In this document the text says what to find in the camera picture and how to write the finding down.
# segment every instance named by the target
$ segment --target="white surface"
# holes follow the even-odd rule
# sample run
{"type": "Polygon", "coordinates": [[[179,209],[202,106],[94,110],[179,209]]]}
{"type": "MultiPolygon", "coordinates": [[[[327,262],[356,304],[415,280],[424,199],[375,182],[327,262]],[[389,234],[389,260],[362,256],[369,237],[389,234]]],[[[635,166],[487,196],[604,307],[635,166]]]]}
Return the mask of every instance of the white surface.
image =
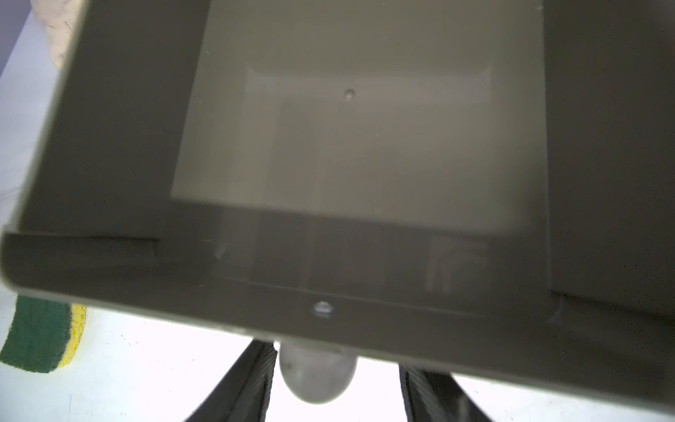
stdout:
{"type": "Polygon", "coordinates": [[[673,422],[675,417],[619,404],[454,374],[455,380],[495,422],[673,422]]]}
{"type": "MultiPolygon", "coordinates": [[[[16,201],[56,76],[44,28],[29,17],[0,77],[0,223],[16,201]]],[[[0,285],[0,344],[11,323],[15,297],[0,285]]],[[[0,421],[182,421],[249,340],[88,308],[80,349],[69,367],[44,375],[0,364],[0,421]]],[[[675,421],[496,381],[457,379],[495,422],[675,421]]],[[[313,406],[292,396],[277,366],[267,420],[403,422],[398,367],[361,359],[352,385],[342,396],[313,406]]]]}

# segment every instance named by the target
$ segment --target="beige cloth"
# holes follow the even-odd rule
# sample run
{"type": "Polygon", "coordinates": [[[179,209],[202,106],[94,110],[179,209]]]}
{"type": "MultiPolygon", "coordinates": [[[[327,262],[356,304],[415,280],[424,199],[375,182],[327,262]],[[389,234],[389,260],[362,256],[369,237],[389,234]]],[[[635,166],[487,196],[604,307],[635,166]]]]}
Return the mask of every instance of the beige cloth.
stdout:
{"type": "Polygon", "coordinates": [[[47,29],[51,60],[61,68],[84,0],[30,0],[33,14],[47,29]]]}

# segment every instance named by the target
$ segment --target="gray rounded knob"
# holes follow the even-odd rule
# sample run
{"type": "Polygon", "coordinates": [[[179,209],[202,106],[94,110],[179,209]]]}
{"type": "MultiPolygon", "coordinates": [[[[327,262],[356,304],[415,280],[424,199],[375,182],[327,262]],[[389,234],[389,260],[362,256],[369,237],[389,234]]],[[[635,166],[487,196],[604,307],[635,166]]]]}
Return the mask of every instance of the gray rounded knob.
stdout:
{"type": "Polygon", "coordinates": [[[335,400],[352,382],[356,356],[281,343],[279,364],[283,380],[296,397],[322,404],[335,400]]]}

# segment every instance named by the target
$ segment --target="gray plastic bin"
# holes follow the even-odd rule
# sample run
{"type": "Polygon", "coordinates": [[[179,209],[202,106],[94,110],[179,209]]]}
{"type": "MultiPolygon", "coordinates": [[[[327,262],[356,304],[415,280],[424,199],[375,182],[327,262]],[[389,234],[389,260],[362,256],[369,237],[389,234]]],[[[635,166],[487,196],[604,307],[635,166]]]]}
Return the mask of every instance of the gray plastic bin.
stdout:
{"type": "Polygon", "coordinates": [[[673,411],[674,160],[668,1],[91,0],[2,268],[673,411]]]}

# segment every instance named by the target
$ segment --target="small hole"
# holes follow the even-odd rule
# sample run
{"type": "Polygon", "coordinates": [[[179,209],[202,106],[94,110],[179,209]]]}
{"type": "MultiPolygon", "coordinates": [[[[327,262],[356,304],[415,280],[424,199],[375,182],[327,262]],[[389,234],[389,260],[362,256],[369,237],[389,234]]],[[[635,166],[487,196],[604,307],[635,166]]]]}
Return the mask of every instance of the small hole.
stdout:
{"type": "Polygon", "coordinates": [[[333,305],[328,302],[316,302],[313,310],[316,316],[328,318],[333,313],[333,305]]]}

